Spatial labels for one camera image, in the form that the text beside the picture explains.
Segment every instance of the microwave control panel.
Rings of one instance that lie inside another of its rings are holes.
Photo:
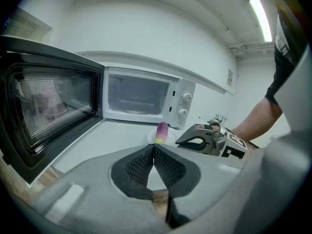
[[[190,112],[196,83],[187,79],[180,79],[176,86],[176,108],[172,127],[184,127]]]

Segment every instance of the white table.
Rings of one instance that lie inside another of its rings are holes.
[[[177,130],[177,137],[180,137],[195,123],[205,124],[206,122],[197,117],[189,116],[185,127]],[[103,120],[65,151],[53,163],[53,166],[59,171],[66,173],[88,159],[130,147],[148,144],[147,135],[156,127],[157,124]],[[155,167],[151,170],[148,188],[151,190],[162,190],[166,188]]]

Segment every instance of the microwave door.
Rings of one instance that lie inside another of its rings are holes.
[[[0,37],[0,149],[31,183],[103,119],[104,67],[48,45]]]

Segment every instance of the person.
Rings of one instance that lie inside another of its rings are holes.
[[[252,109],[246,119],[232,130],[246,142],[266,133],[282,115],[283,112],[274,95],[294,70],[307,45],[304,33],[298,22],[292,19],[293,15],[289,8],[279,6],[277,0],[274,1],[278,8],[274,80],[264,98]]]

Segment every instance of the shirt sleeve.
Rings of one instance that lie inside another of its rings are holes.
[[[279,52],[276,46],[274,51],[274,59],[276,64],[274,81],[268,88],[265,98],[277,105],[277,102],[274,99],[274,95],[292,73],[293,65],[286,57],[283,56],[281,52]]]

